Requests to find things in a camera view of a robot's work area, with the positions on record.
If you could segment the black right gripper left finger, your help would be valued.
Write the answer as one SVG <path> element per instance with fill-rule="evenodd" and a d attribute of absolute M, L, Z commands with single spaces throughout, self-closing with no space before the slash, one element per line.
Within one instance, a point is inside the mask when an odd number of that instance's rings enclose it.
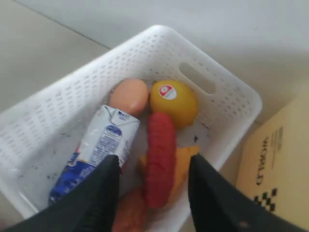
<path fill-rule="evenodd" d="M 118 203 L 119 180 L 119 158 L 108 155 L 63 199 L 6 231 L 110 232 Z"/>

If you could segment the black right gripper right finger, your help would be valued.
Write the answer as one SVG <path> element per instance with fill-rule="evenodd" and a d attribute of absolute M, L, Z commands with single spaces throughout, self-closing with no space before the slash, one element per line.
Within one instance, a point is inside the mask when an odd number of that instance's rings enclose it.
<path fill-rule="evenodd" d="M 225 180 L 201 155 L 190 159 L 188 199 L 197 232 L 301 232 Z"/>

